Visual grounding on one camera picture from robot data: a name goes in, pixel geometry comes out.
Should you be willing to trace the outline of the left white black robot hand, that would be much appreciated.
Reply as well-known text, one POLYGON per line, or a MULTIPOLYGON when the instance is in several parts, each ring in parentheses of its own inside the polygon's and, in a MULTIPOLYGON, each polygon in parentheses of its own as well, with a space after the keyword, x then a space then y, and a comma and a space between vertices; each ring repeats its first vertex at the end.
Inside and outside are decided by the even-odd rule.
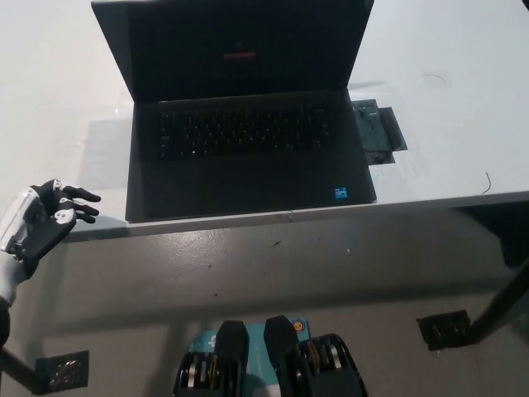
POLYGON ((77 221, 96 222, 90 206, 101 197, 58 179, 23 189, 1 219, 1 252, 13 259, 25 279, 40 260, 73 230, 77 221))

